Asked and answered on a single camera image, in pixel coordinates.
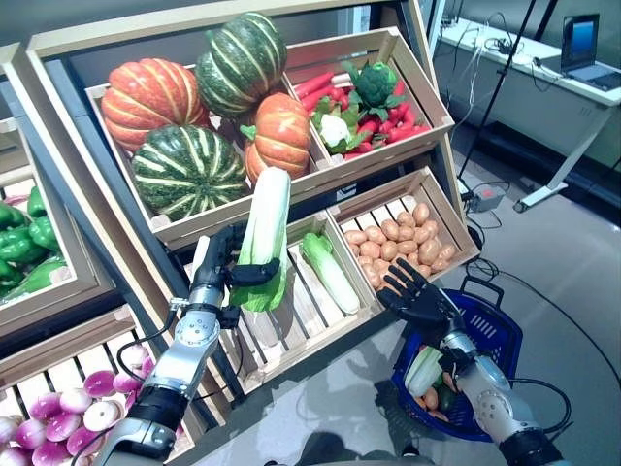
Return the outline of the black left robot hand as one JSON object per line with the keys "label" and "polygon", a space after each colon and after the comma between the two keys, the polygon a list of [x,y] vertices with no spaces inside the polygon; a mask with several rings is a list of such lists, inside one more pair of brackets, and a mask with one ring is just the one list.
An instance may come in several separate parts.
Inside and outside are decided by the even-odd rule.
{"label": "black left robot hand", "polygon": [[197,291],[203,287],[215,287],[220,291],[225,284],[250,287],[266,284],[280,267],[278,258],[263,264],[235,265],[228,268],[232,254],[240,250],[247,227],[246,221],[228,225],[210,237],[203,262],[194,273],[189,290]]}

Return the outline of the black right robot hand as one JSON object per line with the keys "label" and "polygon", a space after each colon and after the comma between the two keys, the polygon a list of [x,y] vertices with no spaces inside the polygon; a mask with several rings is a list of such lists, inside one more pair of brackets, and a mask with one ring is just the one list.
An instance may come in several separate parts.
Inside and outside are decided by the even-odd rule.
{"label": "black right robot hand", "polygon": [[466,332],[457,306],[406,260],[398,259],[383,276],[387,286],[376,293],[380,304],[409,322],[423,344],[437,350],[452,332]]}

